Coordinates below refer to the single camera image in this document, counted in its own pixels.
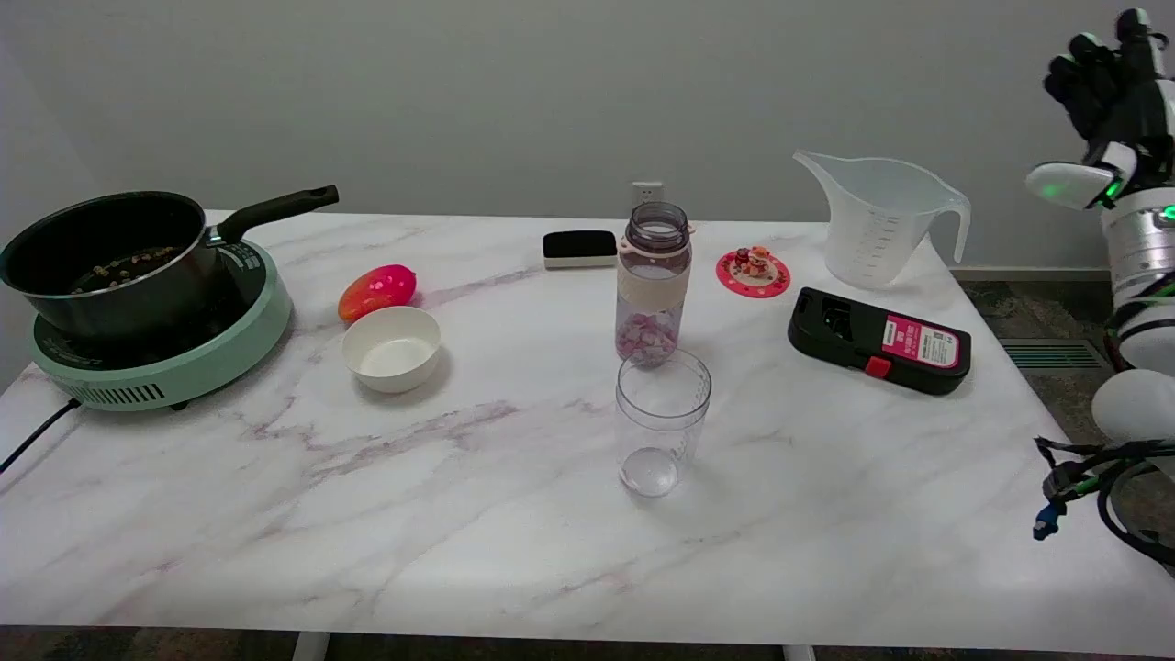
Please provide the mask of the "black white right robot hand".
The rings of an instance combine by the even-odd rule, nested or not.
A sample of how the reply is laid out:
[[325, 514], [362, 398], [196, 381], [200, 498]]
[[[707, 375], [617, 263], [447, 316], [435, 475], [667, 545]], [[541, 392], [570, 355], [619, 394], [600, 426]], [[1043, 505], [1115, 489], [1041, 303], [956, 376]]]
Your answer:
[[1113, 209], [1132, 194], [1171, 189], [1170, 40], [1139, 7], [1117, 16], [1115, 38], [1112, 49], [1092, 33], [1075, 35], [1046, 70], [1045, 92], [1086, 142], [1077, 162], [1045, 162], [1025, 177], [1049, 204]]

